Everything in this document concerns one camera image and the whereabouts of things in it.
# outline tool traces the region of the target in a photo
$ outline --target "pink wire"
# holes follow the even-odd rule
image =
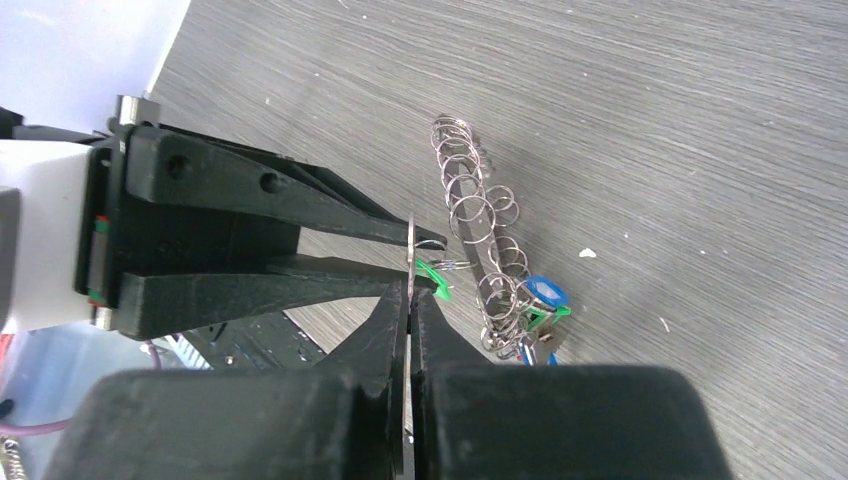
[[[147,350],[150,352],[150,358],[153,360],[153,368],[156,370],[161,369],[162,357],[159,356],[159,351],[156,350],[156,346],[153,345],[153,342],[150,340],[147,340],[144,343],[147,344]],[[59,420],[58,422],[44,423],[41,425],[28,425],[25,427],[0,423],[0,435],[7,437],[31,437],[34,435],[44,435],[46,433],[63,430],[66,426],[68,426],[69,421],[70,419],[66,419]]]

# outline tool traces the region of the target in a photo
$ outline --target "cable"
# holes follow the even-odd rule
[[[156,350],[156,346],[153,345],[153,342],[147,340],[144,342],[147,345],[147,351],[150,354],[150,358],[153,360],[153,368],[159,370],[162,368],[162,357],[159,356],[159,351]],[[28,426],[17,426],[17,425],[9,425],[7,423],[0,423],[0,435],[6,437],[31,437],[34,435],[44,435],[47,433],[54,433],[60,430],[63,430],[67,425],[70,419],[59,420],[58,422],[51,423],[43,423],[41,425],[28,425]]]

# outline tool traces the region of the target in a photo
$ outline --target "gray wood grain surface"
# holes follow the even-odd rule
[[[561,361],[677,368],[739,478],[824,479],[848,478],[846,76],[837,0],[195,0],[154,97],[443,233],[429,126],[466,118],[534,272],[574,297]],[[473,340],[471,282],[449,278]],[[292,315],[332,348],[373,304]]]

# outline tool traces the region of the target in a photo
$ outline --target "screw hole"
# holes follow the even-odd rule
[[[191,162],[182,155],[174,155],[168,159],[168,175],[174,180],[183,180],[191,173]]]
[[[278,193],[283,189],[283,181],[274,173],[266,173],[259,178],[259,186],[265,193]]]

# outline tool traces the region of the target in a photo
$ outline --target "wood grain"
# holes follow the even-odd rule
[[[429,124],[466,118],[534,272],[574,297],[561,361],[685,372],[739,478],[848,478],[846,46],[836,0],[196,0],[155,98],[443,233]],[[373,304],[292,315],[332,348]]]

